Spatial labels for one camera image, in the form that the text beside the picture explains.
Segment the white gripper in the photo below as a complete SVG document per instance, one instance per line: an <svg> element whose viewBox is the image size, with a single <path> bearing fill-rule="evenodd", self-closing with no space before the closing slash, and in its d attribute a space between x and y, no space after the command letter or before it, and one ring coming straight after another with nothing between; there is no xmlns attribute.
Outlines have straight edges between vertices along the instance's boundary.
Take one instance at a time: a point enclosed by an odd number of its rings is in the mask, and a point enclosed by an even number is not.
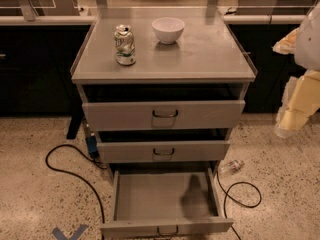
<svg viewBox="0 0 320 240"><path fill-rule="evenodd" d="M276 116L275 134L289 138L320 109L320 3L299 29L288 33L272 50L282 55L294 54L295 62L307 69L303 76L289 78Z"/></svg>

